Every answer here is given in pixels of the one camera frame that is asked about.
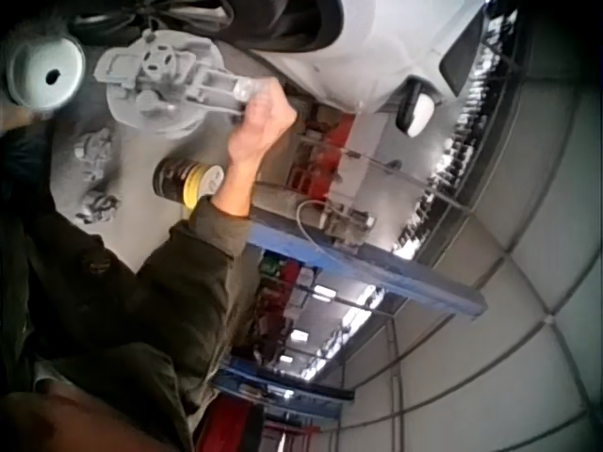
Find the workshop wall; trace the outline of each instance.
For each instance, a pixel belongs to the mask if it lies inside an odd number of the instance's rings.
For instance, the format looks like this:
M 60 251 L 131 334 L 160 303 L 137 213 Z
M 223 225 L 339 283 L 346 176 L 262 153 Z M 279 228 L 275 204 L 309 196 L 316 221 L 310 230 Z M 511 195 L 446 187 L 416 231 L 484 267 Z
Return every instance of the workshop wall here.
M 558 30 L 539 23 L 524 39 L 528 75 L 578 75 L 578 52 Z M 475 217 L 435 266 L 478 287 L 488 311 L 469 319 L 406 303 L 398 346 L 412 352 L 387 368 L 381 329 L 351 356 L 356 400 L 311 450 L 595 450 L 586 407 L 600 408 L 603 387 L 600 109 L 584 83 L 518 89 Z

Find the steel beam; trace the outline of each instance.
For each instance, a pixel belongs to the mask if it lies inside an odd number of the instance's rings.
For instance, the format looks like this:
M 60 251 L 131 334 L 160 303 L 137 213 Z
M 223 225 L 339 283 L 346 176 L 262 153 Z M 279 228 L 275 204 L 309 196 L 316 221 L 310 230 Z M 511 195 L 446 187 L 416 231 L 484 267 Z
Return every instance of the steel beam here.
M 477 316 L 486 309 L 483 296 L 475 289 L 450 280 L 435 270 L 400 259 L 389 251 L 363 245 L 355 255 L 333 247 L 322 231 L 307 226 L 316 241 L 308 241 L 296 221 L 253 207 L 250 243 L 317 266 L 345 278 L 374 284 L 432 309 Z
M 212 379 L 212 386 L 219 391 L 230 394 L 231 396 L 249 400 L 252 403 L 259 403 L 267 408 L 292 412 L 300 416 L 317 419 L 339 419 L 340 417 L 341 405 L 325 405 L 297 398 L 285 399 L 278 396 L 274 398 L 256 397 L 240 390 L 240 386 L 243 383 L 244 381 L 241 381 L 236 376 L 221 371 Z
M 354 391 L 310 383 L 303 379 L 278 374 L 268 369 L 257 367 L 253 363 L 236 358 L 231 358 L 222 367 L 221 372 L 234 374 L 248 381 L 277 386 L 281 389 L 293 391 L 297 395 L 304 395 L 327 402 L 344 403 L 354 400 Z

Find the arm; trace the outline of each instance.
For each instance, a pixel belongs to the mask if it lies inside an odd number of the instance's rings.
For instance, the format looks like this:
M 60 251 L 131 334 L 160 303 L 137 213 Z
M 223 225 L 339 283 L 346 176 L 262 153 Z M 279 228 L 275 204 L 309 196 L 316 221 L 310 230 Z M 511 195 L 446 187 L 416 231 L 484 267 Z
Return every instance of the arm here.
M 201 199 L 190 220 L 172 228 L 140 270 L 158 298 L 135 306 L 133 314 L 151 334 L 147 342 L 168 353 L 177 371 L 204 379 L 226 346 L 256 173 L 295 117 L 279 84 L 268 82 L 229 140 L 231 162 L 218 192 Z

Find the cable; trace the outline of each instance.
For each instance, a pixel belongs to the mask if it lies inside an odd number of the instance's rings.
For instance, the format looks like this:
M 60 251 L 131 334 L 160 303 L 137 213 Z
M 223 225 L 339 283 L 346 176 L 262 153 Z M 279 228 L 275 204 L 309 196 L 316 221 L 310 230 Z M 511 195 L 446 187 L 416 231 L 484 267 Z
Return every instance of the cable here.
M 319 250 L 320 252 L 322 252 L 323 254 L 325 254 L 327 257 L 329 257 L 329 259 L 337 262 L 338 264 L 347 264 L 347 262 L 345 262 L 344 260 L 333 256 L 332 254 L 330 254 L 328 251 L 326 251 L 324 249 L 324 247 L 320 246 L 320 244 L 314 239 L 312 238 L 312 235 L 310 235 L 308 233 L 308 231 L 303 227 L 302 224 L 302 209 L 303 207 L 305 207 L 306 205 L 322 205 L 323 207 L 327 207 L 328 204 L 325 201 L 320 201 L 320 200 L 306 200 L 303 202 L 300 202 L 300 205 L 298 205 L 297 210 L 295 211 L 295 220 L 298 223 L 298 228 L 300 228 L 301 233 L 303 234 L 303 236 L 305 237 L 306 240 L 308 240 L 312 245 L 314 245 L 317 250 Z M 337 215 L 339 215 L 342 218 L 349 218 L 349 215 L 344 214 L 343 212 L 340 212 L 338 210 L 333 210 Z

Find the paint can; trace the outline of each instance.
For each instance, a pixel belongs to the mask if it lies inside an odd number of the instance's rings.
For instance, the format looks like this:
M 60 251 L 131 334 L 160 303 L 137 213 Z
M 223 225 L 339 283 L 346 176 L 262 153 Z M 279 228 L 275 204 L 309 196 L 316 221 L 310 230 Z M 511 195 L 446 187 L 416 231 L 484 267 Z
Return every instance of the paint can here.
M 224 170 L 219 165 L 168 157 L 155 169 L 153 190 L 157 196 L 193 209 L 202 196 L 216 193 L 223 179 Z

